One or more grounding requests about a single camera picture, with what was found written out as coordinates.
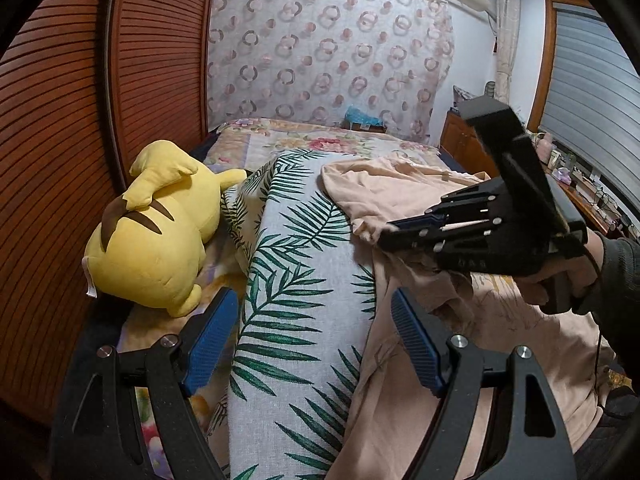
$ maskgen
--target wooden window frame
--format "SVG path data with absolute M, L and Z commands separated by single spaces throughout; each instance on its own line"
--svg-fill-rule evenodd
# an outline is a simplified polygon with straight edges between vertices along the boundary
M 554 7 L 554 4 L 567 4 L 593 9 L 593 6 L 587 0 L 545 0 L 545 46 L 542 51 L 538 88 L 536 89 L 536 96 L 533 99 L 529 123 L 527 124 L 527 129 L 532 132 L 538 130 L 540 121 L 542 121 L 542 115 L 545 113 L 546 98 L 549 95 L 551 74 L 554 69 L 556 33 L 558 32 L 558 10 Z

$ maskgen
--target metal screw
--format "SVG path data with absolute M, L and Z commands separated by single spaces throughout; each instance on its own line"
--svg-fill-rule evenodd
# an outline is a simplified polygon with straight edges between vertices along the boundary
M 100 359 L 104 359 L 105 357 L 109 357 L 113 352 L 113 346 L 105 345 L 98 348 L 96 354 Z
M 464 348 L 466 345 L 469 344 L 469 341 L 466 337 L 464 337 L 463 335 L 460 334 L 456 334 L 455 336 L 453 336 L 451 338 L 451 343 L 453 346 L 455 346 L 456 348 Z
M 178 336 L 175 334 L 163 335 L 160 338 L 160 344 L 165 348 L 172 348 L 178 343 Z
M 529 359 L 533 355 L 533 352 L 528 346 L 521 345 L 516 347 L 516 354 L 518 354 L 523 359 Z

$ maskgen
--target plush toy tail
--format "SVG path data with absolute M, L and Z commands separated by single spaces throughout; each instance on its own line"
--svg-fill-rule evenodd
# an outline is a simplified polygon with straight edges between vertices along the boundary
M 244 179 L 246 179 L 246 171 L 245 170 L 226 170 L 222 173 L 217 173 L 216 177 L 220 183 L 220 189 L 222 191 L 228 189 L 235 184 L 239 184 Z
M 148 206 L 159 189 L 198 171 L 198 161 L 168 140 L 156 140 L 145 146 L 131 165 L 136 179 L 122 197 L 131 211 Z

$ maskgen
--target sheer curtain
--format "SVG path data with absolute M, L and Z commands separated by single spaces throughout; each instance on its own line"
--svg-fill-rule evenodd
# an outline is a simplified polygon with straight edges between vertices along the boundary
M 509 104 L 511 72 L 516 59 L 520 31 L 520 0 L 497 0 L 498 59 L 495 75 L 495 98 Z
M 443 0 L 212 0 L 209 126 L 340 124 L 350 105 L 428 143 L 454 40 Z

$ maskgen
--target pink vase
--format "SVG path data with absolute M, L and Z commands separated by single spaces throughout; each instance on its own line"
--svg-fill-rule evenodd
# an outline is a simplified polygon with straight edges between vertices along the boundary
M 553 149 L 553 139 L 551 134 L 540 134 L 542 137 L 538 141 L 538 145 L 536 146 L 536 153 L 538 154 L 538 158 L 540 162 L 543 164 L 548 164 L 549 159 L 551 158 L 551 150 Z

